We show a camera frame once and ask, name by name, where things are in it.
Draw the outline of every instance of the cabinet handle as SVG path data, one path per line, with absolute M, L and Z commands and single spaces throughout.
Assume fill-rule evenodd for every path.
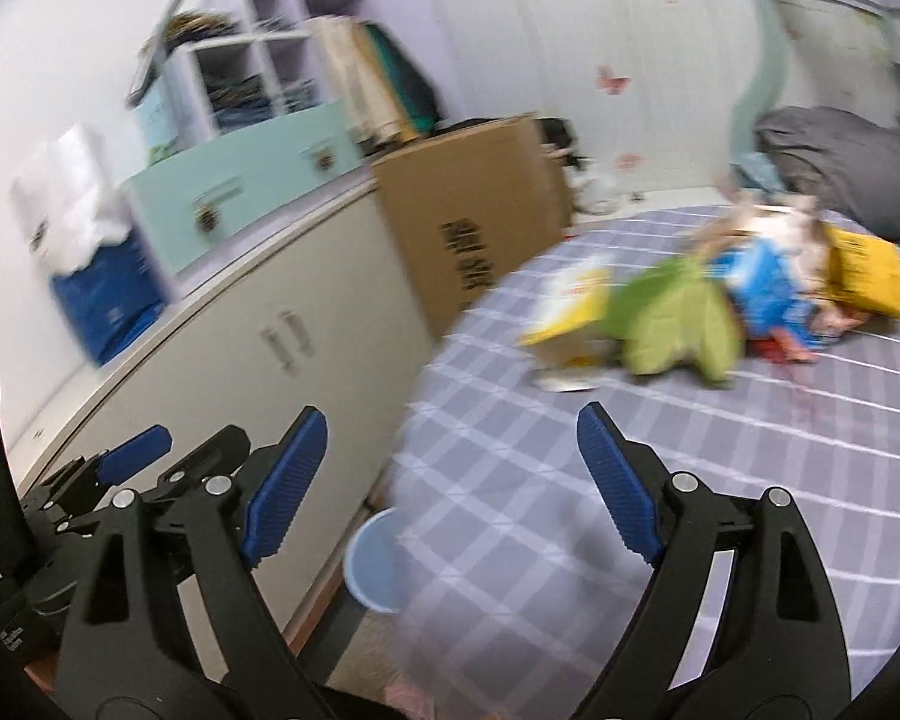
M 271 348 L 271 351 L 276 356 L 276 359 L 280 362 L 280 370 L 283 370 L 285 373 L 293 373 L 293 355 L 287 351 L 287 348 L 283 346 L 283 341 L 280 341 L 280 336 L 277 335 L 276 330 L 271 327 L 265 327 L 260 331 L 260 336 L 266 342 L 266 345 Z
M 217 229 L 220 223 L 220 214 L 212 205 L 202 205 L 194 212 L 197 216 L 197 229 L 204 235 Z
M 307 357 L 313 357 L 314 342 L 310 338 L 310 333 L 307 332 L 307 326 L 303 323 L 303 319 L 300 319 L 300 314 L 295 311 L 282 311 L 280 312 L 280 319 L 283 319 L 284 324 L 290 328 L 290 332 L 296 336 L 296 343 L 300 348 L 300 353 L 307 355 Z
M 321 148 L 314 153 L 314 165 L 317 166 L 317 170 L 320 172 L 330 172 L 336 163 L 332 148 Z

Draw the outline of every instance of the yellow package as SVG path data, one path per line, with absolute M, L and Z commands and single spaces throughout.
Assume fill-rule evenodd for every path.
M 550 277 L 518 345 L 538 362 L 536 381 L 549 391 L 593 389 L 607 357 L 600 332 L 607 312 L 610 268 L 591 258 Z
M 827 297 L 900 319 L 900 252 L 873 235 L 827 226 L 832 248 Z

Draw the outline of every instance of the pillow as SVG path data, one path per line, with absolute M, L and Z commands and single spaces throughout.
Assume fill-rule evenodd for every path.
M 790 107 L 760 119 L 755 132 L 792 190 L 900 242 L 900 127 L 835 108 Z

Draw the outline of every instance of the white cabinet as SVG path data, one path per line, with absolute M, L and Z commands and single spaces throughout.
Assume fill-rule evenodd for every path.
M 369 194 L 276 250 L 170 333 L 55 461 L 91 456 L 160 423 L 173 451 L 130 482 L 145 490 L 226 424 L 246 430 L 257 447 L 278 442 L 304 406 L 323 410 L 326 458 L 280 552 L 254 572 L 283 627 L 389 461 L 430 354 L 415 296 Z M 219 677 L 223 661 L 193 580 L 181 594 L 204 667 Z

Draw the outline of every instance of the light blue bin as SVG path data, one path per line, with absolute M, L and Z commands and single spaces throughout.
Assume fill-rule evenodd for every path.
M 369 610 L 397 614 L 403 607 L 398 566 L 400 518 L 396 509 L 379 512 L 354 533 L 343 554 L 343 581 Z

